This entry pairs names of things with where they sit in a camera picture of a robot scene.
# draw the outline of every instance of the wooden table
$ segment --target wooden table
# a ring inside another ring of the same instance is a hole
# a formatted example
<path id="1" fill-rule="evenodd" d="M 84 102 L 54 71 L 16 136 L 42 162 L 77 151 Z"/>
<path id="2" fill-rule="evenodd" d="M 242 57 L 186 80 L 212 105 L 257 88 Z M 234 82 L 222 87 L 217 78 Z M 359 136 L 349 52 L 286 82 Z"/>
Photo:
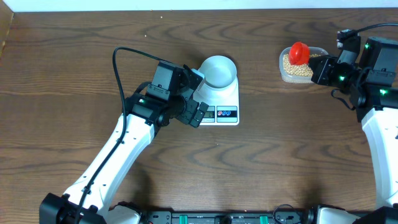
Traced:
<path id="1" fill-rule="evenodd" d="M 192 68 L 212 55 L 230 57 L 241 122 L 162 128 L 114 203 L 373 209 L 371 156 L 355 112 L 332 99 L 331 88 L 283 82 L 279 54 L 298 40 L 337 54 L 337 30 L 397 20 L 398 9 L 17 13 L 0 67 L 0 223 L 37 223 L 46 194 L 61 195 L 108 140 L 121 113 L 111 62 L 119 45 Z M 152 80 L 156 65 L 120 52 L 125 93 Z"/>

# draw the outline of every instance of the beans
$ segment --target beans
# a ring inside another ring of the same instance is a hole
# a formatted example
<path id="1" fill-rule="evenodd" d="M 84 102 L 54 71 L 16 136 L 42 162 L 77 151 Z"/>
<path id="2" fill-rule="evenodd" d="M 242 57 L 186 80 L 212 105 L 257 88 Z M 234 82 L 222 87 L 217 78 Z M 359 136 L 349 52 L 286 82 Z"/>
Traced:
<path id="1" fill-rule="evenodd" d="M 310 57 L 318 57 L 320 55 L 311 54 Z M 303 77 L 311 77 L 313 72 L 307 64 L 303 65 L 291 65 L 289 62 L 289 55 L 284 55 L 284 70 L 290 75 L 297 75 Z"/>

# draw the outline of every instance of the black cable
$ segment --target black cable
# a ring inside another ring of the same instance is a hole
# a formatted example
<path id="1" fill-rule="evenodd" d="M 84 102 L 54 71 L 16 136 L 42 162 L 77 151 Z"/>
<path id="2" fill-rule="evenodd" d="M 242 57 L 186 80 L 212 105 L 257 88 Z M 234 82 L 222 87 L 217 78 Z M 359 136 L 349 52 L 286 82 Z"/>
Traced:
<path id="1" fill-rule="evenodd" d="M 362 29 L 358 29 L 358 30 L 354 31 L 354 34 L 357 34 L 359 32 L 366 31 L 366 30 L 369 30 L 369 29 L 374 29 L 374 28 L 377 28 L 377 27 L 384 27 L 384 26 L 398 26 L 398 23 L 396 23 L 396 22 L 387 22 L 387 23 L 382 23 L 382 24 L 374 24 L 374 25 L 371 25 L 371 26 L 364 27 Z"/>
<path id="2" fill-rule="evenodd" d="M 122 109 L 123 109 L 123 129 L 122 129 L 122 133 L 120 135 L 120 137 L 118 138 L 118 140 L 116 141 L 116 144 L 113 146 L 113 148 L 111 149 L 111 151 L 109 152 L 109 154 L 105 157 L 104 161 L 99 165 L 99 167 L 97 168 L 97 170 L 94 172 L 93 176 L 91 177 L 91 179 L 88 181 L 88 184 L 85 186 L 85 189 L 83 191 L 83 195 L 80 198 L 80 202 L 79 205 L 76 208 L 76 214 L 75 214 L 75 224 L 78 224 L 80 221 L 80 212 L 81 212 L 81 208 L 83 208 L 83 204 L 84 201 L 87 197 L 87 194 L 90 192 L 90 188 L 94 183 L 94 180 L 96 179 L 97 175 L 101 172 L 101 169 L 105 166 L 105 164 L 107 163 L 107 161 L 111 158 L 111 156 L 113 155 L 113 153 L 115 152 L 115 150 L 119 147 L 120 143 L 123 142 L 123 138 L 124 135 L 126 134 L 126 124 L 127 124 L 127 114 L 126 114 L 126 102 L 124 100 L 124 93 L 123 93 L 123 87 L 122 87 L 122 83 L 120 81 L 120 77 L 119 77 L 119 72 L 118 72 L 118 67 L 116 66 L 116 53 L 118 52 L 118 50 L 127 50 L 130 52 L 135 52 L 138 54 L 141 54 L 143 56 L 146 57 L 150 57 L 153 58 L 155 60 L 162 60 L 165 62 L 169 62 L 166 60 L 163 60 L 161 58 L 155 57 L 153 55 L 147 54 L 145 52 L 141 52 L 139 50 L 135 50 L 135 49 L 130 49 L 128 47 L 116 47 L 115 50 L 113 51 L 113 56 L 112 56 L 112 63 L 113 63 L 113 71 L 114 71 L 114 76 L 116 77 L 116 81 L 118 83 L 118 87 L 119 87 L 119 92 L 120 92 L 120 98 L 122 101 Z M 141 92 L 148 84 L 150 84 L 150 82 L 144 82 L 141 85 L 138 86 L 136 91 Z"/>
<path id="3" fill-rule="evenodd" d="M 142 90 L 144 90 L 145 87 L 147 87 L 148 85 L 152 84 L 152 82 L 143 82 L 141 83 L 137 89 L 135 90 L 135 93 L 140 93 Z"/>
<path id="4" fill-rule="evenodd" d="M 340 93 L 344 94 L 342 90 L 340 90 L 340 89 L 334 89 L 334 90 L 332 90 L 332 91 L 330 92 L 331 97 L 333 97 L 334 99 L 340 100 L 341 102 L 344 103 L 344 105 L 345 105 L 348 109 L 354 111 L 354 110 L 355 110 L 355 106 L 349 107 L 349 105 L 348 105 L 348 103 L 346 102 L 346 100 L 344 100 L 343 98 L 340 98 L 340 97 L 335 97 L 335 92 L 336 92 L 336 91 L 340 91 Z"/>
<path id="5" fill-rule="evenodd" d="M 358 30 L 352 30 L 352 31 L 349 31 L 349 32 L 346 33 L 346 35 L 344 36 L 344 40 L 356 35 L 357 33 L 360 33 L 360 32 L 363 32 L 363 31 L 366 31 L 366 30 L 369 30 L 369 29 L 374 29 L 374 28 L 377 28 L 377 27 L 384 27 L 384 26 L 398 26 L 398 23 L 396 23 L 396 22 L 387 22 L 387 23 L 374 24 L 374 25 L 371 25 L 371 26 L 363 27 L 363 28 L 358 29 Z"/>
<path id="6" fill-rule="evenodd" d="M 276 207 L 275 210 L 274 210 L 274 212 L 272 212 L 272 219 L 274 219 L 275 223 L 282 224 L 282 223 L 281 223 L 280 221 L 278 221 L 278 219 L 276 219 L 276 217 L 275 217 L 276 211 L 277 211 L 280 207 L 290 207 L 290 208 L 292 208 L 293 211 L 300 217 L 300 221 L 297 222 L 297 223 L 293 223 L 293 224 L 299 224 L 299 223 L 302 222 L 303 217 L 299 214 L 298 211 L 296 211 L 296 209 L 294 209 L 293 206 L 291 206 L 291 205 L 289 205 L 289 204 L 282 204 L 282 205 L 279 205 L 278 207 Z"/>

